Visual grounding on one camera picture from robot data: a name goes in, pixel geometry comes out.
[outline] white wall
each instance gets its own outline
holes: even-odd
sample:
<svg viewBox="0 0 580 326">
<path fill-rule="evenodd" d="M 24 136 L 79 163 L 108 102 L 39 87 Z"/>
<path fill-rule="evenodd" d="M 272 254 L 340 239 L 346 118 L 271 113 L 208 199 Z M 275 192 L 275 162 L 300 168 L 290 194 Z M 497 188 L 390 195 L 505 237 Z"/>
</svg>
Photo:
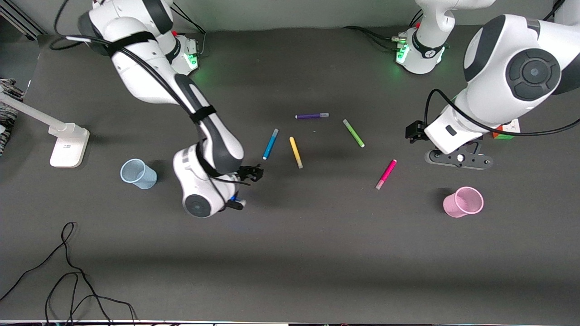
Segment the white wall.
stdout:
<svg viewBox="0 0 580 326">
<path fill-rule="evenodd" d="M 92 0 L 70 0 L 59 30 L 77 33 L 77 18 L 91 8 Z M 14 0 L 46 31 L 62 0 Z M 413 0 L 175 0 L 207 31 L 269 30 L 274 28 L 335 28 L 346 25 L 399 26 L 408 24 L 418 10 Z M 502 13 L 543 18 L 552 0 L 497 0 L 490 8 L 455 12 L 458 24 L 484 24 Z M 175 15 L 175 29 L 194 31 Z"/>
</svg>

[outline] pink cup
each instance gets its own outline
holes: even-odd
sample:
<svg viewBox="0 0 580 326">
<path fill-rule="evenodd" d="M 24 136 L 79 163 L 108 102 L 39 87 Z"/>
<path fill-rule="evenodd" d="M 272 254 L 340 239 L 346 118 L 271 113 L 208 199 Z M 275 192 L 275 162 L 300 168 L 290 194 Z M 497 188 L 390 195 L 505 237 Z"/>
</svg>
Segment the pink cup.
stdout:
<svg viewBox="0 0 580 326">
<path fill-rule="evenodd" d="M 461 187 L 443 200 L 443 209 L 452 218 L 477 214 L 482 208 L 483 196 L 471 187 Z"/>
</svg>

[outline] white lamp base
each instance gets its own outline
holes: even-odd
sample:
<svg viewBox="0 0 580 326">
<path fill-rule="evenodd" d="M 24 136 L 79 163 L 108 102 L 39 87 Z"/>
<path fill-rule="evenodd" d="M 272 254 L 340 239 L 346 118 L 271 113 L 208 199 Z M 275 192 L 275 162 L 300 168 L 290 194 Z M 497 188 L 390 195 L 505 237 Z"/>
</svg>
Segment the white lamp base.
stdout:
<svg viewBox="0 0 580 326">
<path fill-rule="evenodd" d="M 55 149 L 50 156 L 50 165 L 55 168 L 76 168 L 85 155 L 86 144 L 89 141 L 89 131 L 81 128 L 81 133 L 75 138 L 56 139 Z"/>
</svg>

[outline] white stand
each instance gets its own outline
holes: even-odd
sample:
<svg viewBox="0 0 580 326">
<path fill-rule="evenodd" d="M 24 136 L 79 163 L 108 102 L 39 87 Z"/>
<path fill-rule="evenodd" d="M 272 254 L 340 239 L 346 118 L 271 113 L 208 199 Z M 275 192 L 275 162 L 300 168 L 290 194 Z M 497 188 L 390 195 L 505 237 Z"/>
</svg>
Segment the white stand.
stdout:
<svg viewBox="0 0 580 326">
<path fill-rule="evenodd" d="M 0 92 L 0 102 L 47 124 L 48 133 L 56 137 L 55 149 L 52 150 L 50 165 L 55 168 L 76 168 L 85 155 L 89 141 L 89 131 L 73 123 L 57 120 Z"/>
</svg>

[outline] cup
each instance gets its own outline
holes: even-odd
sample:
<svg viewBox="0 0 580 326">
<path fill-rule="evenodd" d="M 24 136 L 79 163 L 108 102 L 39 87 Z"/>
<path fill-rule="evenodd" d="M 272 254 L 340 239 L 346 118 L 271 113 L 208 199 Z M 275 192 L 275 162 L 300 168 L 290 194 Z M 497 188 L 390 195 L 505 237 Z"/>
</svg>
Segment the cup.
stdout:
<svg viewBox="0 0 580 326">
<path fill-rule="evenodd" d="M 149 189 L 157 182 L 157 173 L 142 160 L 134 158 L 121 167 L 121 179 L 141 189 Z"/>
<path fill-rule="evenodd" d="M 461 187 L 443 200 L 443 209 L 452 218 L 477 214 L 482 208 L 483 196 L 471 187 Z"/>
</svg>

